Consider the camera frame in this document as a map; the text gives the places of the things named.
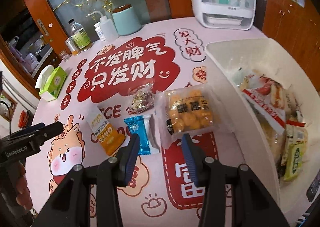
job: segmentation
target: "snack package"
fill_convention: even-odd
[[[304,143],[304,149],[302,153],[305,154],[307,141],[308,141],[308,132],[304,128],[304,123],[295,122],[288,120],[286,125],[286,142],[285,148],[281,159],[281,166],[285,166],[288,160],[288,153],[290,145],[302,144]]]
[[[222,103],[207,84],[169,90],[157,95],[156,115],[161,145],[168,149],[184,133],[233,132]]]
[[[291,144],[288,150],[287,166],[285,168],[284,181],[291,181],[295,179],[301,171],[302,157],[305,151],[305,143]]]
[[[123,143],[125,136],[117,132],[97,106],[90,109],[86,120],[107,155],[111,156]]]
[[[247,75],[239,86],[256,112],[276,164],[281,159],[285,137],[285,92],[281,84],[258,71]]]
[[[153,83],[147,83],[128,90],[128,95],[133,95],[128,114],[139,114],[153,106]]]
[[[134,116],[124,119],[131,134],[137,133],[140,137],[139,155],[150,155],[159,153],[150,128],[151,114]]]

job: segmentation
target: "cup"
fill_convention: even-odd
[[[141,28],[138,17],[130,4],[113,9],[112,16],[118,34],[121,36],[130,35]]]

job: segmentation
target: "tissue box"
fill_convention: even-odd
[[[54,69],[44,87],[41,88],[39,96],[47,102],[57,99],[66,78],[67,73],[61,67]]]

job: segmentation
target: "white plastic box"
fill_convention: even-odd
[[[273,39],[209,43],[205,50],[207,81],[232,119],[246,163],[271,193],[287,221],[295,223],[313,202],[308,201],[306,192],[320,168],[320,98],[316,89],[297,62]],[[279,185],[273,156],[262,128],[231,80],[240,67],[258,69],[286,89],[293,85],[302,114],[308,122],[308,150],[303,158],[303,171],[290,183]]]

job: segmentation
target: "pink tablecloth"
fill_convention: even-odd
[[[248,31],[207,29],[193,17],[181,18],[147,24],[112,45],[97,41],[88,51],[62,62],[68,77],[59,98],[49,103],[41,100],[33,122],[60,121],[66,126],[62,135],[47,141],[39,154],[27,159],[26,177],[34,208],[41,210],[73,165],[97,165],[108,157],[85,120],[92,102],[118,132],[127,135],[123,119],[129,117],[127,109],[132,99],[127,96],[128,88],[146,78],[154,78],[158,91],[204,83],[210,65],[204,52],[206,44],[261,37],[262,32],[254,27]],[[153,130],[160,144],[158,128],[154,126]],[[233,134],[207,133],[193,139],[224,164],[237,166],[243,162]],[[136,166],[130,185],[118,190],[124,226],[197,226],[204,190],[189,179],[179,140],[159,154],[139,156]],[[228,208],[230,195],[227,187]],[[90,203],[92,226],[96,226],[94,196],[95,187]]]

